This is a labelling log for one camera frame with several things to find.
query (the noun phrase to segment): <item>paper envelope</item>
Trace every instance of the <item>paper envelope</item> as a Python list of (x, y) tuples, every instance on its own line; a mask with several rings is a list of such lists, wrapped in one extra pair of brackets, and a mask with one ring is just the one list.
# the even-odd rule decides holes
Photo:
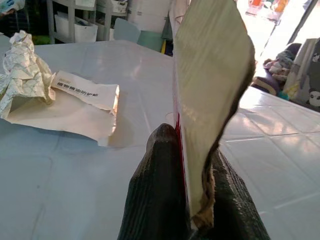
[(59, 71), (51, 87), (55, 90), (55, 101), (51, 105), (31, 98), (12, 110), (5, 120), (13, 124), (76, 133), (96, 140), (99, 146), (108, 145), (109, 136), (116, 129), (119, 85), (95, 84)]

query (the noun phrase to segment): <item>plush toy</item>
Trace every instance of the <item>plush toy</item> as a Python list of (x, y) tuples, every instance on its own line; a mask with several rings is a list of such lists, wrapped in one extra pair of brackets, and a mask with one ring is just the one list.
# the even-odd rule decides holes
[(280, 52), (275, 60), (264, 62), (264, 68), (268, 69), (272, 77), (283, 86), (287, 80), (294, 58), (295, 56), (289, 50), (285, 50)]
[(320, 107), (320, 92), (314, 88), (310, 88), (309, 100), (306, 103), (314, 107)]

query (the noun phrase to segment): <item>bottle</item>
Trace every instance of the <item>bottle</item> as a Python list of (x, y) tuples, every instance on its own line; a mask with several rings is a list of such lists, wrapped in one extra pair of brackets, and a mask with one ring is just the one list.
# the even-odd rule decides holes
[(24, 6), (25, 0), (0, 0), (0, 14), (6, 14), (12, 9), (18, 11)]
[(249, 4), (251, 2), (251, 6), (259, 7), (261, 5), (262, 0), (250, 0)]
[(288, 0), (276, 0), (273, 2), (271, 9), (276, 13), (283, 13), (288, 2)]

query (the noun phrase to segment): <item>crumpled foil wrapper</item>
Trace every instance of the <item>crumpled foil wrapper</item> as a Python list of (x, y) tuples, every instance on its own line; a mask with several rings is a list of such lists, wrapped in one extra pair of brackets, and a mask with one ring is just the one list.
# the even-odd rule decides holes
[(21, 30), (10, 38), (12, 44), (3, 58), (5, 75), (0, 74), (0, 117), (6, 119), (18, 99), (20, 105), (38, 98), (50, 105), (55, 100), (51, 83), (55, 78), (49, 66), (35, 54), (31, 34)]

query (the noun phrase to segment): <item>box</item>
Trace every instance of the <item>box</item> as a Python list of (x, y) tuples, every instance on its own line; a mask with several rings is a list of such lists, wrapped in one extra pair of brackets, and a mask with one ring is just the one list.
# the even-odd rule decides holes
[(129, 9), (131, 12), (142, 12), (149, 15), (168, 15), (172, 0), (130, 0)]
[(75, 5), (87, 8), (94, 8), (96, 0), (75, 0)]
[[(65, 38), (69, 38), (69, 20), (68, 14), (57, 12), (54, 15), (56, 32)], [(81, 18), (75, 17), (76, 22), (83, 22), (87, 26), (74, 23), (74, 39), (76, 43), (95, 42), (97, 40), (98, 26), (87, 22)]]
[[(96, 4), (102, 7), (107, 7), (108, 0), (97, 0)], [(112, 3), (112, 12), (125, 14), (127, 12), (128, 1), (110, 0)]]
[(162, 33), (166, 20), (167, 16), (157, 16), (140, 11), (136, 13), (128, 11), (128, 21), (137, 25), (142, 31)]

